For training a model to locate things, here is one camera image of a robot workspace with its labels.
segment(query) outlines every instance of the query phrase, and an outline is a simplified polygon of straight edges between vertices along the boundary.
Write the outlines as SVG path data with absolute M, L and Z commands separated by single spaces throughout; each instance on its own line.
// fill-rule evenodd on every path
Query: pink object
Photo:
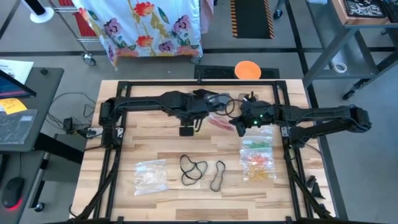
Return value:
M 209 26 L 214 16 L 214 0 L 201 0 L 200 27 L 201 33 L 209 32 Z

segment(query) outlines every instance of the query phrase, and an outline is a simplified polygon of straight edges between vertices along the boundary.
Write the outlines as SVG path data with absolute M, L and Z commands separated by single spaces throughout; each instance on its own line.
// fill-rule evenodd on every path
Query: floral fabric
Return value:
M 203 54 L 200 0 L 72 0 L 108 58 Z

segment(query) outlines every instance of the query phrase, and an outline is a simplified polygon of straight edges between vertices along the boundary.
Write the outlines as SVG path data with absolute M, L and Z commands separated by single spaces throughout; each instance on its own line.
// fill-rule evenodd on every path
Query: black metal frame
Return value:
M 200 86 L 200 85 L 261 85 L 261 86 L 271 86 L 274 92 L 274 100 L 275 103 L 281 104 L 280 102 L 280 96 L 279 96 L 279 90 L 282 91 L 283 93 L 283 99 L 284 103 L 286 105 L 290 105 L 290 100 L 289 100 L 289 95 L 287 92 L 287 85 L 285 81 L 209 81 L 209 80 L 197 80 L 197 81 L 158 81 L 158 82 L 151 82 L 151 81 L 143 81 L 143 82 L 127 82 L 127 81 L 120 81 L 118 83 L 118 89 L 116 92 L 116 97 L 118 96 L 130 96 L 131 95 L 131 90 L 132 87 L 134 86 Z M 126 118 L 127 118 L 127 113 L 124 113 L 121 117 L 121 124 L 120 127 L 125 129 L 126 128 Z M 282 132 L 283 128 L 288 128 L 286 126 L 281 126 L 280 130 Z M 284 154 L 289 155 L 289 137 L 282 135 L 282 143 L 283 143 L 283 148 L 284 148 Z M 112 180 L 110 184 L 110 189 L 109 189 L 109 194 L 108 194 L 108 201 L 106 203 L 106 213 L 105 217 L 110 218 L 111 217 L 111 212 L 113 208 L 113 201 L 114 201 L 114 195 L 115 195 L 115 190 L 116 190 L 116 181 L 117 181 L 117 173 L 119 169 L 119 163 L 120 163 L 120 155 L 121 155 L 121 149 L 122 144 L 116 149 L 116 155 L 114 157 L 114 164 L 116 164 L 116 175 L 115 178 Z M 298 168 L 298 175 L 300 177 L 300 180 L 305 182 L 305 173 L 304 173 L 304 168 L 302 164 L 302 158 L 299 149 L 295 149 L 296 153 L 296 163 L 297 163 L 297 168 Z M 104 180 L 106 177 L 106 174 L 108 172 L 108 166 L 109 166 L 109 159 L 111 155 L 111 150 L 107 149 L 105 150 L 104 153 L 104 161 L 103 161 L 103 167 L 101 170 L 101 175 L 100 175 L 100 180 L 99 180 L 99 187 L 104 184 Z M 291 166 L 291 162 L 288 159 L 285 159 L 286 161 L 286 168 L 288 169 L 289 166 Z M 293 178 L 289 175 L 289 185 L 290 185 L 290 193 L 292 195 L 292 203 L 294 207 L 294 213 L 296 219 L 301 218 L 301 212 L 300 212 L 300 207 L 299 207 L 299 198 L 297 195 L 297 188 L 296 184 L 293 180 Z M 313 217 L 312 213 L 312 208 L 310 203 L 304 199 L 305 202 L 305 208 L 307 212 L 307 217 Z M 100 215 L 100 210 L 101 210 L 101 203 L 98 203 L 97 206 L 94 209 L 94 214 L 93 218 L 99 218 Z M 280 221 L 280 222 L 267 222 L 267 223 L 286 223 L 286 221 Z

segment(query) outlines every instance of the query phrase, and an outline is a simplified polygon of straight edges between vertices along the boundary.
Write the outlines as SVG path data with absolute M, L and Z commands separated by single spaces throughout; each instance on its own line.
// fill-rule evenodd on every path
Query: gray floor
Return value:
M 6 1 L 0 8 L 0 24 L 11 10 L 14 1 Z M 270 0 L 273 8 L 275 0 Z M 304 47 L 320 47 L 320 41 L 312 26 L 310 14 L 304 3 L 291 1 L 293 12 Z M 274 22 L 274 40 L 234 39 L 230 30 L 229 1 L 219 0 L 215 21 L 209 34 L 203 36 L 205 48 L 223 47 L 295 47 L 290 22 L 285 14 Z M 391 41 L 380 35 L 380 30 L 362 30 L 370 47 L 390 47 Z M 28 10 L 19 6 L 6 33 L 0 40 L 0 52 L 47 52 L 79 50 L 79 46 L 68 33 L 60 19 L 55 17 L 46 24 L 37 25 L 29 20 Z M 387 54 L 373 53 L 379 62 Z M 305 54 L 311 65 L 319 56 Z M 80 57 L 9 57 L 14 60 L 31 60 L 37 67 L 62 67 L 65 69 L 57 94 L 67 91 L 82 91 L 95 99 L 101 80 L 110 79 L 163 79 L 191 78 L 194 66 L 188 58 L 126 58 L 120 61 L 117 72 L 104 56 L 95 57 L 97 66 L 88 67 Z M 261 67 L 279 68 L 281 78 L 302 78 L 300 61 L 295 53 L 263 54 L 206 54 L 204 65 L 235 65 L 241 60 L 252 60 Z M 364 134 L 338 133 L 328 136 L 338 180 L 346 204 L 349 218 L 368 222 L 397 223 L 398 196 L 398 150 L 394 125 L 398 124 L 396 114 L 398 101 L 395 89 L 398 77 L 396 69 L 360 91 L 350 101 L 342 101 L 341 96 L 356 80 L 315 81 L 314 87 L 320 106 L 356 104 L 369 111 L 373 128 Z M 87 101 L 79 96 L 66 96 L 53 105 L 51 113 L 63 119 L 74 116 L 87 123 L 82 116 L 83 105 Z M 46 134 L 61 133 L 48 124 L 43 128 Z M 26 210 L 21 223 L 55 222 L 68 218 L 68 207 L 72 202 L 76 183 L 49 183 L 45 186 L 40 201 L 48 207 L 42 213 Z

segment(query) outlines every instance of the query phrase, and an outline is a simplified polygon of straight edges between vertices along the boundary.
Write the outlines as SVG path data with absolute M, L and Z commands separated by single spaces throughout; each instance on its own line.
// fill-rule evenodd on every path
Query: tape roll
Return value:
M 347 65 L 343 62 L 337 62 L 333 64 L 333 69 L 338 73 L 345 73 L 347 72 Z

